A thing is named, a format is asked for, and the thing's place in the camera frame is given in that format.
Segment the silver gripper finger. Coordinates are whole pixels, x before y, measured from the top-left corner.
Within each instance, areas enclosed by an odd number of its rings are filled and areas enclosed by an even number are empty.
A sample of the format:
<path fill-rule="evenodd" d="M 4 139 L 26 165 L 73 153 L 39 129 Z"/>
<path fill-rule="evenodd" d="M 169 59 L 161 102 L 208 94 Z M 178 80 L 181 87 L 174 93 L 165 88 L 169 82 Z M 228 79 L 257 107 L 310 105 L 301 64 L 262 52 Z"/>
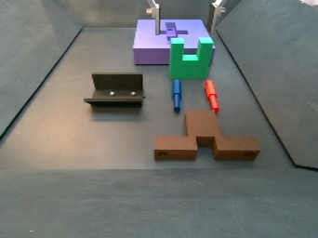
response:
<path fill-rule="evenodd" d="M 213 9 L 213 11 L 212 11 L 212 30 L 210 30 L 212 33 L 216 30 L 220 16 L 226 12 L 225 3 L 226 3 L 226 0 L 216 0 L 212 3 L 212 9 Z"/>
<path fill-rule="evenodd" d="M 155 2 L 155 0 L 147 0 L 150 7 L 147 8 L 147 14 L 155 20 L 155 34 L 161 34 L 161 5 Z"/>

